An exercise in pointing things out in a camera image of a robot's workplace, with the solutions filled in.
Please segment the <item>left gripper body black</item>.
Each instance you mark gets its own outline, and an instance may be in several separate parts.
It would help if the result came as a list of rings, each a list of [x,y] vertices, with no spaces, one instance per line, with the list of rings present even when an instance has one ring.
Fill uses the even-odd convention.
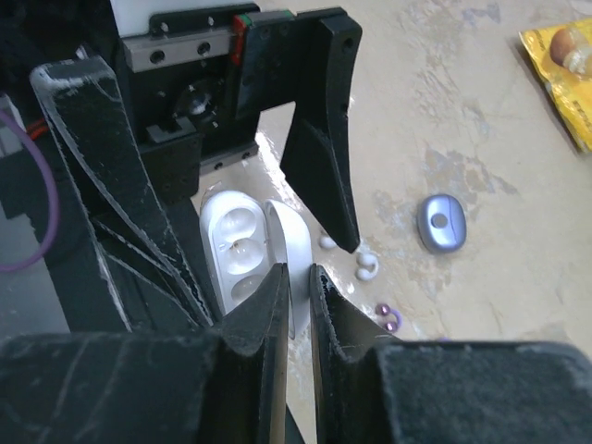
[[[175,204],[197,193],[200,176],[249,159],[263,105],[245,110],[250,86],[278,56],[241,74],[246,32],[287,37],[296,19],[255,3],[114,3],[110,56],[142,161],[159,198]]]

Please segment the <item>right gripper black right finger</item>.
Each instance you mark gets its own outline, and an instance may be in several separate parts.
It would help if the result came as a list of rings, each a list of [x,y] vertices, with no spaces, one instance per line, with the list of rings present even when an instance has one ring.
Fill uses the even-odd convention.
[[[310,272],[321,443],[587,443],[591,363],[549,341],[403,341]]]

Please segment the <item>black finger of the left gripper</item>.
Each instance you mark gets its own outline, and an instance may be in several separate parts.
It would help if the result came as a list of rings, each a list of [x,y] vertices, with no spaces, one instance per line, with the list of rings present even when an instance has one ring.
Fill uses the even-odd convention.
[[[281,170],[344,251],[360,245],[349,156],[352,75],[363,30],[345,10],[313,11]]]
[[[195,327],[214,319],[141,160],[117,77],[100,57],[40,65],[30,81],[55,140],[177,285]]]

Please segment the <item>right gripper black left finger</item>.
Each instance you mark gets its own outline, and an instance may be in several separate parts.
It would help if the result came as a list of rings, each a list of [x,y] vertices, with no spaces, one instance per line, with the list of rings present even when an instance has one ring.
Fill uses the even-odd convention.
[[[188,335],[21,336],[1,347],[5,443],[281,443],[288,268]]]

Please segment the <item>white earbud charging case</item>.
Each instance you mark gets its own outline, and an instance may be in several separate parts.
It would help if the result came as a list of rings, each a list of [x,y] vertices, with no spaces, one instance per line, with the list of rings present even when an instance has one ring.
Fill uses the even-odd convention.
[[[216,301],[227,315],[246,301],[275,264],[289,273],[289,337],[310,322],[309,228],[294,209],[276,200],[258,202],[241,191],[220,191],[203,204],[200,233]]]

